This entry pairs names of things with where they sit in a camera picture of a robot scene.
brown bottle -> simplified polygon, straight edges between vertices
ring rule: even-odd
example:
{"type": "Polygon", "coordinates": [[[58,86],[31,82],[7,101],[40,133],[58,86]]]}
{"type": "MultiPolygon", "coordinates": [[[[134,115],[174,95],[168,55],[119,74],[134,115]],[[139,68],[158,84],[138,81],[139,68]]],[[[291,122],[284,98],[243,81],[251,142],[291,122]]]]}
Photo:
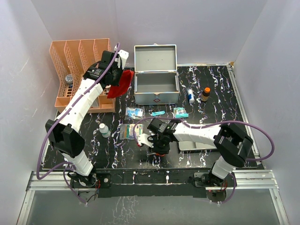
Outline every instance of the brown bottle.
{"type": "Polygon", "coordinates": [[[200,100],[206,102],[209,95],[210,95],[210,88],[207,87],[204,89],[204,91],[202,91],[200,100]]]}

small package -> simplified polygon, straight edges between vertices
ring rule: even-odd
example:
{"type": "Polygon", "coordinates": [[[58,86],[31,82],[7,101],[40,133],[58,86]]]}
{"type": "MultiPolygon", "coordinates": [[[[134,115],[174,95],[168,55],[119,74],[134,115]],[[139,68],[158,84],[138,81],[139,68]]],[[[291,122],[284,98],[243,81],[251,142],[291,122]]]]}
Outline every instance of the small package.
{"type": "Polygon", "coordinates": [[[175,118],[188,118],[187,111],[182,107],[174,108],[174,115],[175,118]]]}
{"type": "Polygon", "coordinates": [[[125,119],[141,120],[145,117],[145,107],[142,108],[131,108],[126,107],[125,119]]]}
{"type": "Polygon", "coordinates": [[[133,132],[133,127],[135,124],[121,124],[120,127],[120,140],[129,139],[133,140],[136,135],[136,138],[143,133],[143,124],[138,124],[135,127],[135,134],[133,132]]]}
{"type": "Polygon", "coordinates": [[[152,112],[152,116],[159,116],[159,115],[164,115],[165,111],[159,111],[159,112],[152,112]]]}

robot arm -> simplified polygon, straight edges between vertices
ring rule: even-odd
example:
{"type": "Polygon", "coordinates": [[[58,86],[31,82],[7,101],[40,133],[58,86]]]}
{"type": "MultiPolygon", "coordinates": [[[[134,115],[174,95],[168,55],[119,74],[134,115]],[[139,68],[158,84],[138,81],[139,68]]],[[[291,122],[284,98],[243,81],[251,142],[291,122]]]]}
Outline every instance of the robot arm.
{"type": "Polygon", "coordinates": [[[220,158],[214,163],[208,177],[202,178],[204,183],[217,185],[236,167],[244,167],[251,151],[253,140],[236,124],[228,123],[205,129],[194,129],[179,120],[171,120],[168,124],[154,118],[147,127],[154,135],[142,134],[138,144],[149,146],[149,151],[159,155],[168,154],[170,142],[192,141],[216,146],[220,158]]]}
{"type": "MultiPolygon", "coordinates": [[[[94,183],[94,167],[86,157],[84,148],[84,139],[78,134],[82,120],[95,101],[107,85],[118,86],[123,73],[128,53],[120,50],[115,62],[109,68],[104,77],[89,92],[85,91],[103,74],[113,58],[114,53],[103,51],[101,61],[93,64],[86,71],[81,81],[78,91],[66,107],[66,109],[55,119],[59,119],[68,109],[72,109],[60,123],[53,129],[49,135],[49,141],[53,148],[59,150],[62,155],[71,162],[75,169],[73,179],[81,182],[83,185],[94,183]]],[[[48,131],[55,121],[48,120],[46,130],[48,131]]]]}

plastic file organizer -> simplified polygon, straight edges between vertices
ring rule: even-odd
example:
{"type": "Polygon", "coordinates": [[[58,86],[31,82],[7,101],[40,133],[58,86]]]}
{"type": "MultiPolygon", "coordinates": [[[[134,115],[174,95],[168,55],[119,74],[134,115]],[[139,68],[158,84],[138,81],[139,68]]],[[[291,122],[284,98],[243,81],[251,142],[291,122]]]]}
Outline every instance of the plastic file organizer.
{"type": "MultiPolygon", "coordinates": [[[[77,92],[83,74],[91,64],[101,60],[102,52],[110,51],[109,39],[53,41],[50,55],[53,60],[60,88],[55,107],[61,113],[77,92]],[[73,77],[73,86],[65,78],[68,74],[73,77]]],[[[115,111],[115,98],[107,98],[108,89],[104,89],[95,100],[88,113],[109,113],[115,111]]]]}

white bottle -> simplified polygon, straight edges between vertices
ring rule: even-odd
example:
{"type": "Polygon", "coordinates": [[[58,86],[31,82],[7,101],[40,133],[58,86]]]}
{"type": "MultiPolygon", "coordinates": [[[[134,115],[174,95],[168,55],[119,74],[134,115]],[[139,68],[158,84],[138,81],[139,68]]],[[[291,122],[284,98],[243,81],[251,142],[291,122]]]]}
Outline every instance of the white bottle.
{"type": "Polygon", "coordinates": [[[188,102],[190,104],[193,104],[195,102],[193,90],[191,88],[187,88],[187,97],[188,97],[188,102]]]}
{"type": "Polygon", "coordinates": [[[104,123],[100,123],[99,130],[103,137],[109,137],[111,135],[111,131],[108,129],[108,126],[104,123]]]}

